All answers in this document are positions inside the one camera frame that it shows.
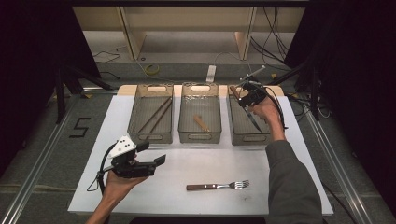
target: gray sleeve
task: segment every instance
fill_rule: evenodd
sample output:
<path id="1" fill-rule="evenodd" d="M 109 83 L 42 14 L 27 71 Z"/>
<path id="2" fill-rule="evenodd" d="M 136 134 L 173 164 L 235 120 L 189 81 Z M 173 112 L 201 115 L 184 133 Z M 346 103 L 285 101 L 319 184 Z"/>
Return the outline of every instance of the gray sleeve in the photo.
<path id="1" fill-rule="evenodd" d="M 267 223 L 323 223 L 318 190 L 287 141 L 266 148 L 270 165 Z"/>

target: metal fork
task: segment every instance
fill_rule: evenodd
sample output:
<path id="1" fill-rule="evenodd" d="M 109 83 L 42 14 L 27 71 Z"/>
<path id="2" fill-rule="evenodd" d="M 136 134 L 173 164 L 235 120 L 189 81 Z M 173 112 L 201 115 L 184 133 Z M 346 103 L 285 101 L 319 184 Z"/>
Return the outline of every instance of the metal fork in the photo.
<path id="1" fill-rule="evenodd" d="M 246 189 L 249 186 L 248 180 L 235 181 L 230 184 L 202 184 L 202 185 L 187 185 L 187 190 L 195 189 Z"/>

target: wooden handle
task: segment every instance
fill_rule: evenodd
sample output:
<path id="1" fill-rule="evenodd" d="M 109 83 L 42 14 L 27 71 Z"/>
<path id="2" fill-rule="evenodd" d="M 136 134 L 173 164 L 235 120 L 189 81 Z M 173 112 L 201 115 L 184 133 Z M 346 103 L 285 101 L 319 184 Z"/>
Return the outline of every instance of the wooden handle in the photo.
<path id="1" fill-rule="evenodd" d="M 216 184 L 205 184 L 205 185 L 188 185 L 186 187 L 187 190 L 195 190 L 195 189 L 216 189 L 218 185 Z"/>
<path id="2" fill-rule="evenodd" d="M 233 95 L 236 97 L 236 99 L 239 99 L 239 98 L 240 98 L 240 95 L 239 95 L 238 91 L 236 90 L 236 87 L 235 87 L 235 86 L 231 86 L 231 87 L 230 87 L 230 90 L 231 90 L 231 92 L 233 93 Z"/>
<path id="3" fill-rule="evenodd" d="M 199 124 L 199 126 L 201 126 L 201 129 L 202 129 L 204 132 L 207 132 L 207 133 L 210 132 L 209 128 L 208 128 L 208 127 L 206 126 L 206 124 L 201 120 L 201 117 L 200 117 L 200 116 L 194 115 L 194 120 L 195 120 L 195 122 L 197 122 L 197 123 Z"/>
<path id="4" fill-rule="evenodd" d="M 163 108 L 163 106 L 168 102 L 171 101 L 172 104 L 172 97 L 167 98 L 161 105 L 160 107 L 158 107 L 158 109 L 154 112 L 154 114 L 152 114 L 152 116 L 148 119 L 148 121 L 143 125 L 143 127 L 140 128 L 140 130 L 138 131 L 138 133 L 142 132 L 144 128 L 146 128 L 146 126 L 149 124 L 149 122 L 160 112 L 160 110 Z"/>

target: clear plastic tray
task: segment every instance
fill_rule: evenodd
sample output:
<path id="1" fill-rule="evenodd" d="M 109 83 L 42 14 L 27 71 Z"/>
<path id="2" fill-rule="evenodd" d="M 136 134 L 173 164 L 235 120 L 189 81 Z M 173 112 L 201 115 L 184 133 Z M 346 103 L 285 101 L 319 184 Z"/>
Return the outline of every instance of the clear plastic tray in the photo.
<path id="1" fill-rule="evenodd" d="M 171 144 L 173 85 L 138 85 L 128 134 L 135 143 Z"/>
<path id="2" fill-rule="evenodd" d="M 181 143 L 219 143 L 221 116 L 217 84 L 183 83 L 178 133 Z"/>
<path id="3" fill-rule="evenodd" d="M 248 94 L 247 91 L 241 91 L 240 88 L 237 88 L 237 91 L 241 97 Z M 253 115 L 262 130 L 261 133 L 253 125 L 244 108 L 238 104 L 230 88 L 228 88 L 227 105 L 229 108 L 230 133 L 234 146 L 268 145 L 270 143 L 271 134 L 265 120 Z"/>

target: white tabletop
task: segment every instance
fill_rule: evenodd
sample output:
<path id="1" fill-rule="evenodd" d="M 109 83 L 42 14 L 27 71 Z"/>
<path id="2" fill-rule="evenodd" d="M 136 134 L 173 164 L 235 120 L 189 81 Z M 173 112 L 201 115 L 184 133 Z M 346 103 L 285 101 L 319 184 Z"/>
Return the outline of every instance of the white tabletop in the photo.
<path id="1" fill-rule="evenodd" d="M 323 215 L 332 215 L 332 207 L 320 184 L 290 103 L 287 97 L 278 99 L 289 127 L 287 139 L 317 185 Z M 133 96 L 113 97 L 69 212 L 89 214 L 99 204 L 101 191 L 88 192 L 87 188 L 94 180 L 106 150 L 127 134 L 133 104 Z M 265 146 L 235 147 L 231 144 L 225 95 L 220 96 L 222 133 L 219 144 L 181 144 L 177 132 L 180 95 L 175 94 L 174 104 L 173 144 L 150 145 L 149 149 L 137 154 L 139 161 L 153 161 L 166 154 L 165 164 L 157 167 L 154 176 L 136 186 L 113 212 L 153 217 L 268 215 L 269 166 Z M 226 184 L 245 179 L 250 181 L 248 189 L 186 191 L 189 184 Z"/>

